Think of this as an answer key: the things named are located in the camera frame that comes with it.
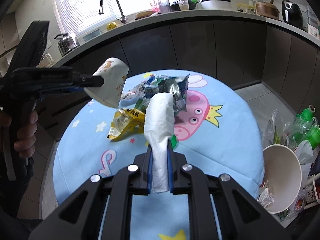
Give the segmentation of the person's left hand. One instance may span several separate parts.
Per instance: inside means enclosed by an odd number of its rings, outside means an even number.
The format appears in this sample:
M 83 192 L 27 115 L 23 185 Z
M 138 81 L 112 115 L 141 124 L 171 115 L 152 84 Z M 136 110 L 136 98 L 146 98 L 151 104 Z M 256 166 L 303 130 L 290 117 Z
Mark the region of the person's left hand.
M 14 143 L 14 150 L 18 152 L 21 159 L 28 159 L 35 152 L 35 133 L 37 131 L 37 111 L 29 115 L 28 123 L 17 132 L 17 141 Z M 1 127 L 9 127 L 12 119 L 1 109 Z M 1 157 L 3 156 L 3 139 L 1 139 Z

